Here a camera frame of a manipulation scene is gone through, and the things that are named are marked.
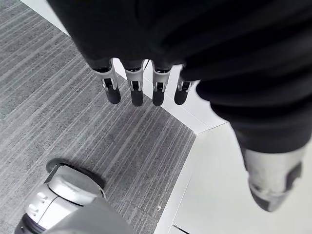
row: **striped carpet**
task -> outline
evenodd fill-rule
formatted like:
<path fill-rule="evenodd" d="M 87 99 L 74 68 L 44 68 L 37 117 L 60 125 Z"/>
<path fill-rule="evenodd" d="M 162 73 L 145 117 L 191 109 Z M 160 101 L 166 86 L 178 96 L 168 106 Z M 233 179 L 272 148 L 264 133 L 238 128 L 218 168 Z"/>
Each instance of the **striped carpet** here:
<path fill-rule="evenodd" d="M 0 0 L 0 233 L 55 157 L 101 174 L 109 202 L 138 234 L 153 233 L 195 139 L 124 79 L 112 105 L 71 39 L 18 0 Z"/>

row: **white tile floor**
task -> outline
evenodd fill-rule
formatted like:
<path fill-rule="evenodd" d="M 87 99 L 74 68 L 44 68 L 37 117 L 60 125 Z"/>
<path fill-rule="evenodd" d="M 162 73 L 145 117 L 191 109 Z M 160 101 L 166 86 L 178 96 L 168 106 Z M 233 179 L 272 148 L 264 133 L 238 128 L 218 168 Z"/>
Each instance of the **white tile floor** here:
<path fill-rule="evenodd" d="M 177 188 L 186 187 L 181 202 L 176 200 L 180 191 L 174 188 L 164 215 L 175 214 L 173 224 L 190 234 L 310 234 L 311 154 L 312 141 L 307 146 L 302 179 L 283 206 L 268 213 L 256 205 L 250 194 L 248 174 L 230 125 L 208 130 L 197 136 L 180 174 L 182 178 L 175 184 Z M 168 233 L 169 229 L 161 219 L 154 234 Z"/>

